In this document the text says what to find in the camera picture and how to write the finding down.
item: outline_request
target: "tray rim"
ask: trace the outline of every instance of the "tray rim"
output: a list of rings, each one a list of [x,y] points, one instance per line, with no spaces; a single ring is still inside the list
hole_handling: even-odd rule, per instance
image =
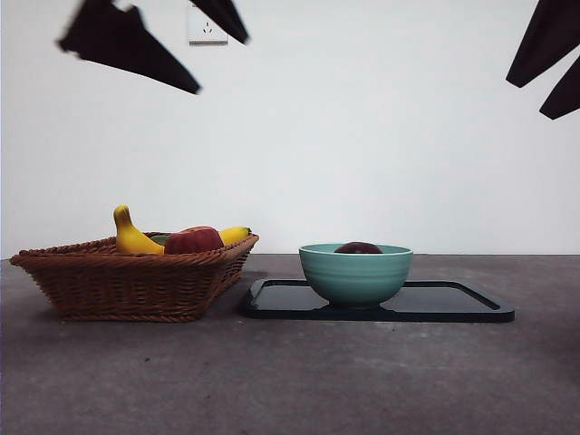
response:
[[[237,307],[238,312],[244,317],[255,319],[286,319],[286,320],[330,320],[330,321],[361,321],[367,320],[372,322],[416,322],[416,323],[506,323],[512,322],[516,317],[516,310],[513,306],[504,303],[502,300],[491,297],[486,292],[482,292],[476,286],[465,282],[447,279],[413,279],[405,281],[403,287],[424,287],[424,286],[441,286],[455,288],[461,292],[477,299],[480,303],[488,306],[491,310],[480,313],[442,313],[433,312],[425,313],[416,312],[396,312],[394,310],[380,309],[370,311],[343,310],[344,318],[324,318],[324,313],[316,309],[312,310],[256,310],[253,301],[259,297],[264,288],[273,285],[300,285],[309,286],[303,278],[277,278],[268,277],[256,280],[249,287],[240,304]],[[297,317],[296,313],[302,313],[303,317]]]

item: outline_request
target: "black tray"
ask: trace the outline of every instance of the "black tray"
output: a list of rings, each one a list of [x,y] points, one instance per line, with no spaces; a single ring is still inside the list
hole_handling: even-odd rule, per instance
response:
[[[407,281],[377,308],[329,305],[305,280],[255,281],[238,307],[259,319],[366,320],[374,322],[511,322],[514,308],[472,286],[452,281]]]

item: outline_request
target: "dark fruit in bowl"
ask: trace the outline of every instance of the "dark fruit in bowl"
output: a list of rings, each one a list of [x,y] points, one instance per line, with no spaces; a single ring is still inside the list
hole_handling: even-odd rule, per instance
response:
[[[349,242],[337,247],[334,252],[339,254],[382,254],[381,249],[366,242]]]

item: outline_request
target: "red apple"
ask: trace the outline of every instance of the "red apple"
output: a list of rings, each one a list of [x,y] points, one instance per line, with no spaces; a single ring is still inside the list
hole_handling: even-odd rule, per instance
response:
[[[334,252],[340,254],[382,254],[382,251],[378,246],[366,242],[345,243],[344,245],[337,247]]]
[[[165,241],[165,254],[192,254],[211,251],[224,246],[216,229],[192,227],[171,233]]]

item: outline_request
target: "wicker basket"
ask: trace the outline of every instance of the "wicker basket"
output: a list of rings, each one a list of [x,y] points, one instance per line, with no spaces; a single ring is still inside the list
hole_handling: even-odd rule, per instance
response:
[[[30,274],[63,320],[191,322],[239,279],[257,240],[158,256],[118,254],[108,237],[20,251],[10,263]]]

